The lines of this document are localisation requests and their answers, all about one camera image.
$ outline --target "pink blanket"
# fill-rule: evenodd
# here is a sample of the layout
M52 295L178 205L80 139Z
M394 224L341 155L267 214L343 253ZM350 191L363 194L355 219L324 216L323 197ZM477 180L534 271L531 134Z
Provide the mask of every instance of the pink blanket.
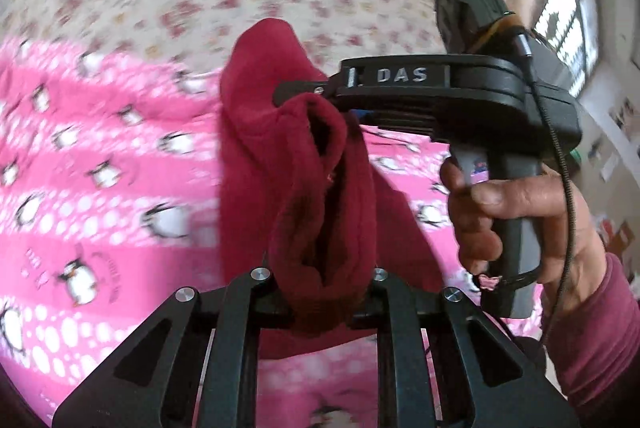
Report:
M0 363L49 422L176 288L226 284L218 74L184 69L69 43L0 47ZM477 299L438 179L447 147L366 132L371 162L407 195L448 283ZM537 306L513 330L536 334L539 319ZM373 427L376 375L368 339L261 361L258 425Z

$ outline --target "human hand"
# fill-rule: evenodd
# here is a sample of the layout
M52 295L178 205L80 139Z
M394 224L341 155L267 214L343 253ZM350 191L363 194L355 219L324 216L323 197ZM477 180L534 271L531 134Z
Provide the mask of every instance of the human hand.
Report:
M543 246L538 282L545 284L548 302L558 292L568 221L560 176L543 168L545 173L538 177L487 181L468 187L462 171L449 158L440 169L440 178L450 191L449 218L460 246L460 264L472 274L486 271L488 262L502 254L502 242L491 230L494 218L541 218ZM602 283L607 268L604 246L591 223L587 203L573 184L572 190L576 211L575 255L561 313L574 310L591 296Z

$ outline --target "screw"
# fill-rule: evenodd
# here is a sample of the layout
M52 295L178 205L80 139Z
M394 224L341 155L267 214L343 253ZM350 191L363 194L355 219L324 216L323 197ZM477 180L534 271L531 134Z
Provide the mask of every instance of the screw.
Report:
M267 280L269 276L271 276L271 271L269 271L266 267L257 267L253 271L251 271L251 278L257 280L258 282Z
M196 296L196 291L191 287L183 287L175 292L175 299L178 302L190 302L194 296Z
M462 301L462 291L456 287L444 287L442 294L450 302Z
M373 280L376 282L383 282L389 276L389 273L386 272L382 267L376 267L373 270Z

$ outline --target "window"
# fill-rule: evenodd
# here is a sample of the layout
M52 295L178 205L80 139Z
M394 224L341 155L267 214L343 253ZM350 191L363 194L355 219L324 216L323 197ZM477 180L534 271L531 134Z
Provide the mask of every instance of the window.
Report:
M598 60L596 0L547 0L535 29L571 70L578 97Z

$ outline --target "maroon sleeve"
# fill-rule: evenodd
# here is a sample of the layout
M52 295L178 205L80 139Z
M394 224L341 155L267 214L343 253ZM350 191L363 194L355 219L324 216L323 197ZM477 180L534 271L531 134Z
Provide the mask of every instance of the maroon sleeve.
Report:
M562 391L585 426L606 426L635 410L632 406L640 402L640 308L617 257L607 254L602 284L558 320L547 349Z

